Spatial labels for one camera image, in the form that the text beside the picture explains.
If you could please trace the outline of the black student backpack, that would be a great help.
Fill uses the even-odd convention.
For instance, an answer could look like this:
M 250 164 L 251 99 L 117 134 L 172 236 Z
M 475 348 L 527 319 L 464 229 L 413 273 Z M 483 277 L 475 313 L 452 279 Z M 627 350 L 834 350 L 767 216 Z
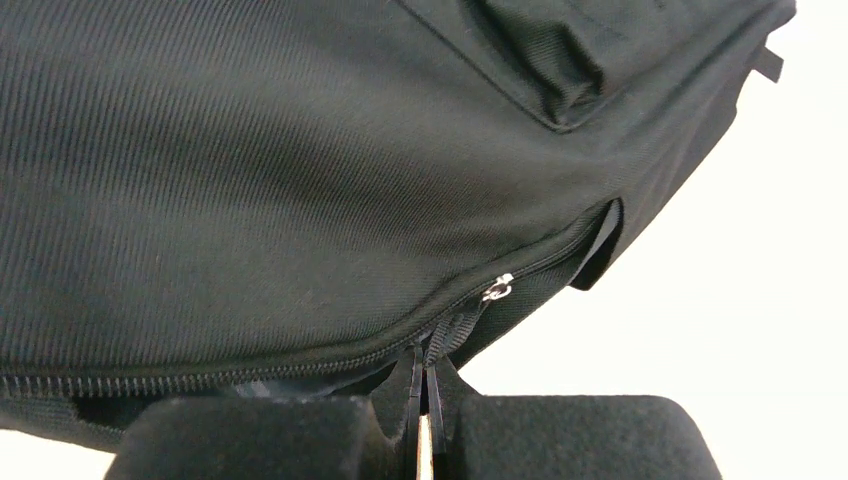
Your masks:
M 5 1 L 1 426 L 464 364 L 589 289 L 792 1 Z

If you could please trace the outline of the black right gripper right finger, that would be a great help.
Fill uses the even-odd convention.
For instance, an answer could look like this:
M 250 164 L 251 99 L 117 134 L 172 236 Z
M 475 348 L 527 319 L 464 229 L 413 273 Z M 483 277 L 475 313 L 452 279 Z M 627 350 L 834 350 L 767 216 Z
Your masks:
M 719 479 L 694 420 L 652 395 L 488 396 L 427 367 L 437 479 Z

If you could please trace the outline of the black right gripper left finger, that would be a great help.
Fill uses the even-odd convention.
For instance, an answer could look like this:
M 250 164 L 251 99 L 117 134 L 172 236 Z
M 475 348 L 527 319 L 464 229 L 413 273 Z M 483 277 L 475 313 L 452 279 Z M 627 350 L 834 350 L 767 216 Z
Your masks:
M 423 352 L 369 396 L 194 397 L 149 407 L 108 479 L 413 479 Z

